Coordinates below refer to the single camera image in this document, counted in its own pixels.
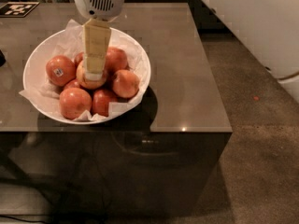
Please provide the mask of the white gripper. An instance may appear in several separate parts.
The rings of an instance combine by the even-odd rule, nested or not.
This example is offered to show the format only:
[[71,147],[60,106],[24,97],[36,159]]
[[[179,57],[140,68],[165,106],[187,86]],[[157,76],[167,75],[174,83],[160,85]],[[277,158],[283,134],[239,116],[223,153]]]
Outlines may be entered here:
[[111,29],[107,21],[121,14],[125,0],[74,0],[78,12],[86,19],[83,24],[83,66],[91,81],[102,78]]

